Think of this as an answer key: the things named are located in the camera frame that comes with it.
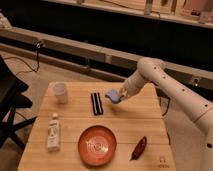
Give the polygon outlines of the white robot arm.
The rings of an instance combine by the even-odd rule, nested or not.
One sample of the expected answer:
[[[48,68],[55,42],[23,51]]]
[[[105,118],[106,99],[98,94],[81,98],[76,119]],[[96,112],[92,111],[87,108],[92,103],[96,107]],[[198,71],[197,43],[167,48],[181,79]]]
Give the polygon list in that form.
[[[120,88],[119,99],[123,101],[138,94],[148,82],[155,83],[206,135],[200,171],[213,171],[213,102],[173,79],[164,68],[165,63],[160,59],[141,58],[137,63],[136,71]]]

